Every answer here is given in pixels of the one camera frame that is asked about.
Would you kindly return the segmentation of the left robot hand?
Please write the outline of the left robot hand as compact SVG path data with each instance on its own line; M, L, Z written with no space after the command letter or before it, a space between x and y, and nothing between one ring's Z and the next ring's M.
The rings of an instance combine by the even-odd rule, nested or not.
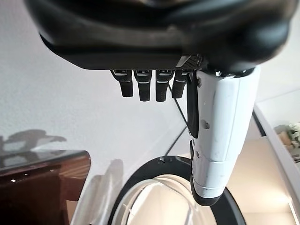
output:
M214 205L242 149L258 66L287 41L296 0L27 0L49 50L88 70L110 70L122 95L156 100L187 92L191 189Z

